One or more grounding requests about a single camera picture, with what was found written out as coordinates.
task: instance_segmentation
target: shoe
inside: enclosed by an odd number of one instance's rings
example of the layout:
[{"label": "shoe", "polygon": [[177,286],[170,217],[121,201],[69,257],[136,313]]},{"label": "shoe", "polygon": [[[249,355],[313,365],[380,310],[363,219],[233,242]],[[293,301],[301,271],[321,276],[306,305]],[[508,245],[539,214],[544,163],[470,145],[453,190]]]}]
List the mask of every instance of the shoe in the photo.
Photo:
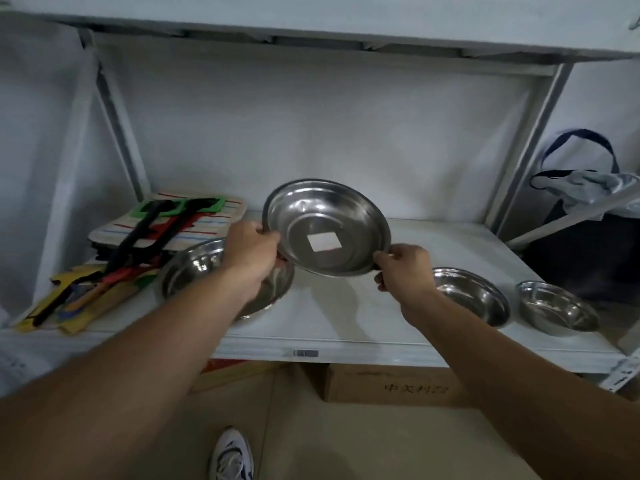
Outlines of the shoe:
[{"label": "shoe", "polygon": [[223,432],[209,460],[209,480],[253,480],[249,442],[231,426]]}]

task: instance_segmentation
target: cardboard box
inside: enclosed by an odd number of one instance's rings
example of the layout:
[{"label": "cardboard box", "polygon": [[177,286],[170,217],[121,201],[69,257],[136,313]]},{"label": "cardboard box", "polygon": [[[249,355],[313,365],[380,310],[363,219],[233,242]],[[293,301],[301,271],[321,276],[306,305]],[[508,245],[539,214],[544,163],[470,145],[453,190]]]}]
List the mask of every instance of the cardboard box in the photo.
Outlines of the cardboard box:
[{"label": "cardboard box", "polygon": [[256,376],[283,366],[286,362],[266,360],[209,359],[189,391],[190,394]]},{"label": "cardboard box", "polygon": [[[317,377],[318,370],[310,377]],[[449,368],[332,363],[325,366],[322,398],[329,403],[474,407]]]}]

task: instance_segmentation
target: tiled floor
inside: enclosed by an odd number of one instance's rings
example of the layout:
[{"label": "tiled floor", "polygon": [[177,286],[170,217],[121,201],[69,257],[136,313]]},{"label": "tiled floor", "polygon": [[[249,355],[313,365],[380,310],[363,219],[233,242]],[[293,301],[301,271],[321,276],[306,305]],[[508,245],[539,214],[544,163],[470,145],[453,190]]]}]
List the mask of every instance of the tiled floor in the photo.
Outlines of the tiled floor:
[{"label": "tiled floor", "polygon": [[128,479],[206,479],[226,425],[259,480],[538,477],[476,410],[324,403],[297,365],[189,396]]}]

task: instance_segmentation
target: bag handle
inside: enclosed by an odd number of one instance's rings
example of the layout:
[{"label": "bag handle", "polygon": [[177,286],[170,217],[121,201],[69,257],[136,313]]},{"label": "bag handle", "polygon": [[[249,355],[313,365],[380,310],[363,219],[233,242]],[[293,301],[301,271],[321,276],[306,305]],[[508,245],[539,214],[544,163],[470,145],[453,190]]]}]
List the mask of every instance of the bag handle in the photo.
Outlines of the bag handle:
[{"label": "bag handle", "polygon": [[535,190],[545,190],[545,188],[539,188],[534,186],[531,181],[535,177],[548,177],[548,178],[562,178],[569,175],[573,170],[543,170],[542,167],[545,163],[545,160],[548,158],[551,153],[555,152],[558,148],[562,147],[569,138],[572,136],[576,136],[578,138],[586,139],[588,141],[592,141],[596,144],[599,144],[603,147],[610,155],[611,155],[611,172],[612,173],[620,173],[620,165],[618,164],[618,158],[616,158],[616,154],[613,152],[613,146],[611,142],[605,138],[600,133],[596,133],[596,131],[588,130],[586,128],[579,128],[571,131],[565,131],[561,135],[559,135],[553,143],[551,143],[547,149],[542,153],[542,159],[540,160],[540,170],[538,173],[534,174],[529,179],[529,186]]}]

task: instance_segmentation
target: white label on bowl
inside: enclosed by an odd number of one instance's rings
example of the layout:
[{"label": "white label on bowl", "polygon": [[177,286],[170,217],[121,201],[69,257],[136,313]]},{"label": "white label on bowl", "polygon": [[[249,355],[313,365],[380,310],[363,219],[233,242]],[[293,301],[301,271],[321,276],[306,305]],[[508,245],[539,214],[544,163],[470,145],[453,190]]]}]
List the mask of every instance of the white label on bowl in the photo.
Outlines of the white label on bowl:
[{"label": "white label on bowl", "polygon": [[339,249],[342,247],[340,239],[334,232],[322,232],[320,234],[309,234],[307,236],[311,249],[315,252]]}]

